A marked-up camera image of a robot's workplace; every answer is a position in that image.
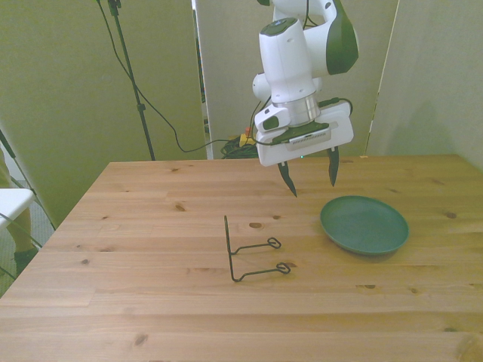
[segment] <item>black wire stand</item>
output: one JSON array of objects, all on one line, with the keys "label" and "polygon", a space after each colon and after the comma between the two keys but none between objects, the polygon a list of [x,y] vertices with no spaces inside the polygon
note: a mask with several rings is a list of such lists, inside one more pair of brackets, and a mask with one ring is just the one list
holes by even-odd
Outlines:
[{"label": "black wire stand", "polygon": [[144,111],[146,110],[146,106],[143,103],[141,103],[141,100],[139,98],[136,81],[134,80],[133,69],[131,68],[131,62],[129,61],[128,49],[126,47],[124,36],[122,35],[121,24],[119,22],[118,8],[121,7],[121,0],[108,0],[108,3],[109,3],[109,9],[111,10],[111,15],[114,16],[115,26],[118,29],[119,40],[121,41],[122,50],[124,51],[124,56],[126,58],[126,65],[128,66],[128,71],[129,71],[128,74],[129,74],[129,78],[131,79],[131,83],[133,85],[134,96],[136,97],[136,103],[137,103],[137,111],[139,112],[141,123],[143,125],[144,136],[146,137],[146,143],[148,145],[149,155],[151,156],[152,161],[156,161],[156,158],[154,156],[154,150],[152,149],[151,138],[149,136],[148,125],[146,123],[146,117],[144,116]]},{"label": "black wire stand", "polygon": [[279,249],[281,247],[281,242],[278,241],[275,238],[268,238],[265,244],[256,244],[256,245],[248,245],[246,247],[239,247],[236,251],[232,251],[232,248],[229,243],[229,231],[228,231],[228,219],[226,218],[225,215],[225,233],[226,233],[226,248],[228,250],[228,260],[229,260],[229,270],[232,275],[232,280],[235,282],[242,281],[244,277],[248,275],[255,275],[255,274],[263,274],[263,273],[271,273],[271,272],[279,272],[282,274],[288,274],[291,272],[290,267],[284,263],[280,262],[276,265],[274,269],[268,269],[268,270],[260,270],[260,271],[251,271],[249,273],[244,273],[240,278],[235,278],[235,275],[233,273],[233,261],[232,261],[232,255],[236,255],[237,252],[239,252],[241,249],[250,249],[252,247],[273,247],[274,249]]}]

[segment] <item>white chair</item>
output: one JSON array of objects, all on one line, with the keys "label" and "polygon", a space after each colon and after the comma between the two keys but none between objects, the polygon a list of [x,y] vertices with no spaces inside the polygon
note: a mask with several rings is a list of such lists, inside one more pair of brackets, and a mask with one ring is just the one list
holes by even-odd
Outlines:
[{"label": "white chair", "polygon": [[[34,200],[34,194],[28,189],[0,189],[0,213],[15,220]],[[10,224],[0,215],[0,230]]]}]

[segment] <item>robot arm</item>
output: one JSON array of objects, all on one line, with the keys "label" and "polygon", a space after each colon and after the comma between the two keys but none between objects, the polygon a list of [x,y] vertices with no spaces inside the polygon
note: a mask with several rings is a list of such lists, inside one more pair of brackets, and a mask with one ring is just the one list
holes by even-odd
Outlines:
[{"label": "robot arm", "polygon": [[300,21],[306,0],[272,2],[275,21],[260,32],[265,73],[254,79],[257,98],[272,101],[255,117],[265,166],[352,140],[349,105],[320,109],[315,94],[320,77],[347,72],[358,58],[357,38],[340,0],[309,0],[309,14],[322,15],[325,23],[306,30]]}]

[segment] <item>cable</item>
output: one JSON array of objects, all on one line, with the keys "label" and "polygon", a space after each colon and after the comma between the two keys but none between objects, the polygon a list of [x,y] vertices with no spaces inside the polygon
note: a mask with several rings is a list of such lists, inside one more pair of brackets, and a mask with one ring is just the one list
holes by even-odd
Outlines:
[{"label": "cable", "polygon": [[237,159],[237,158],[258,158],[257,147],[255,145],[247,145],[246,143],[240,147],[240,137],[230,140],[223,146],[221,153],[222,159]]},{"label": "cable", "polygon": [[307,0],[307,11],[305,13],[305,21],[303,22],[302,29],[305,29],[307,26],[307,20],[309,19],[309,0]]},{"label": "cable", "polygon": [[31,234],[27,230],[25,230],[22,226],[20,226],[18,224],[18,222],[13,221],[10,217],[8,217],[7,215],[4,215],[3,213],[0,213],[0,216],[3,217],[4,219],[6,219],[8,222],[11,222],[12,224],[14,224],[20,230],[22,230],[30,239],[32,239],[34,244],[36,244],[38,247],[42,248],[42,245],[36,239],[34,239],[33,236],[31,236]]},{"label": "cable", "polygon": [[312,23],[313,26],[318,26],[318,24],[314,20],[310,19],[309,16],[307,16],[307,19],[309,20],[310,23]]},{"label": "cable", "polygon": [[163,120],[168,124],[168,126],[173,130],[174,132],[174,138],[176,140],[176,144],[178,146],[178,148],[185,152],[185,153],[188,153],[188,152],[194,152],[194,151],[198,151],[199,149],[203,149],[204,147],[212,144],[212,143],[215,143],[215,142],[229,142],[229,140],[214,140],[214,141],[211,141],[209,143],[206,143],[204,144],[203,146],[200,146],[196,149],[189,149],[189,150],[185,150],[181,145],[180,145],[180,141],[178,139],[178,135],[177,135],[177,132],[176,132],[176,129],[174,128],[174,126],[166,119],[166,117],[163,116],[163,114],[157,110],[156,107],[154,107],[153,104],[151,104],[151,102],[144,96],[143,92],[141,92],[141,89],[139,89],[139,87],[137,86],[135,80],[132,79],[131,75],[129,74],[128,70],[126,69],[124,63],[122,62],[121,58],[119,57],[118,55],[118,52],[117,50],[115,49],[115,43],[114,43],[114,38],[112,37],[112,32],[111,32],[111,28],[109,26],[109,22],[107,21],[107,18],[106,18],[106,14],[104,13],[104,10],[103,10],[103,7],[102,5],[100,4],[100,0],[97,0],[97,4],[99,5],[99,9],[100,9],[100,12],[102,13],[103,15],[103,18],[104,18],[104,22],[106,23],[106,28],[107,28],[107,31],[109,33],[109,37],[111,39],[111,44],[112,44],[112,49],[114,50],[114,55],[115,57],[117,58],[119,64],[121,65],[121,67],[123,68],[124,72],[126,73],[126,75],[128,76],[128,78],[133,82],[133,85],[136,87],[137,91],[139,92],[139,94],[141,95],[141,97],[146,101],[146,103],[148,103],[148,105],[156,112],[158,113],[158,115],[161,116],[161,118],[163,118]]},{"label": "cable", "polygon": [[253,133],[253,120],[254,120],[254,116],[255,116],[255,112],[257,111],[257,108],[258,106],[262,103],[262,101],[260,101],[256,106],[255,106],[255,109],[254,111],[251,113],[251,117],[250,117],[250,124],[248,126],[248,137],[247,137],[247,140],[245,141],[245,143],[243,144],[243,146],[246,146],[248,140],[250,139],[250,135]]},{"label": "cable", "polygon": [[[272,99],[272,96],[270,96],[268,98],[268,100],[266,100],[266,102],[262,106],[262,109],[264,109],[266,107],[266,105],[269,103],[269,101],[271,99]],[[260,103],[261,103],[261,101],[257,104],[257,107],[255,107],[255,110],[254,110],[253,114],[251,115],[251,120],[250,120],[250,133],[248,134],[248,137],[247,138],[251,139],[252,141],[254,141],[258,145],[272,146],[271,143],[258,142],[256,139],[254,139],[254,135],[253,135],[253,132],[252,132],[253,126],[254,126],[254,114],[255,114],[255,111],[257,110],[258,106],[260,105]]]},{"label": "cable", "polygon": [[347,98],[339,98],[339,100],[345,100],[349,104],[349,106],[350,106],[350,114],[349,115],[351,115],[352,111],[354,110],[354,106],[352,105],[352,102],[350,100],[348,100]]},{"label": "cable", "polygon": [[1,266],[0,266],[0,270],[1,270],[2,272],[4,272],[6,275],[8,275],[10,278],[12,278],[12,279],[16,280],[16,278],[15,278],[15,277],[14,277],[12,274],[10,274],[10,273],[8,272],[8,270],[3,269]]}]

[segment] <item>green wall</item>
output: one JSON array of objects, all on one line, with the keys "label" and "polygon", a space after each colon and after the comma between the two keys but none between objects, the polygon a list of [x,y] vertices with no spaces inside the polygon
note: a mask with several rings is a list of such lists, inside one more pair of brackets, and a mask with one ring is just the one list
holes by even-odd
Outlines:
[{"label": "green wall", "polygon": [[[185,148],[202,145],[191,1],[123,0],[119,12],[139,88]],[[109,162],[150,159],[131,82],[94,0],[2,1],[0,27],[0,127],[58,225]],[[146,118],[157,159],[206,158]]]}]

